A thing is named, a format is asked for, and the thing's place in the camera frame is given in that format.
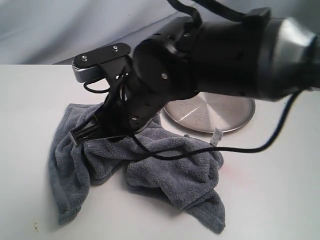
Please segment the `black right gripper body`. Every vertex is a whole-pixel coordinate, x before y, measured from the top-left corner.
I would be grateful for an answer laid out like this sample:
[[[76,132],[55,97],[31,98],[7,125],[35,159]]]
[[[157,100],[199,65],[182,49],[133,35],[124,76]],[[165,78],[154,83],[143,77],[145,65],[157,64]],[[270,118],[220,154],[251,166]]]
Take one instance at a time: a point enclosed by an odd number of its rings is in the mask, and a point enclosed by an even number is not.
[[[143,56],[102,63],[110,91],[96,117],[100,134],[136,134],[173,98],[169,72],[160,60]]]

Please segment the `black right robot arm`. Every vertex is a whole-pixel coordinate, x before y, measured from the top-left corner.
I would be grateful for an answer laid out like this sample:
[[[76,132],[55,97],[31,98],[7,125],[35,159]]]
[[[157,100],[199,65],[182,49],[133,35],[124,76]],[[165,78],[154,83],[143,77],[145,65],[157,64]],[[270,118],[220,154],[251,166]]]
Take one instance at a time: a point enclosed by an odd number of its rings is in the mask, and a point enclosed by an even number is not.
[[[195,8],[172,0],[184,16],[135,49],[120,42],[74,57],[78,82],[109,84],[104,103],[70,131],[75,145],[137,134],[167,103],[200,92],[278,101],[319,89],[317,34],[292,18],[273,18],[268,7],[241,13],[214,0],[199,4],[225,22],[203,22]]]

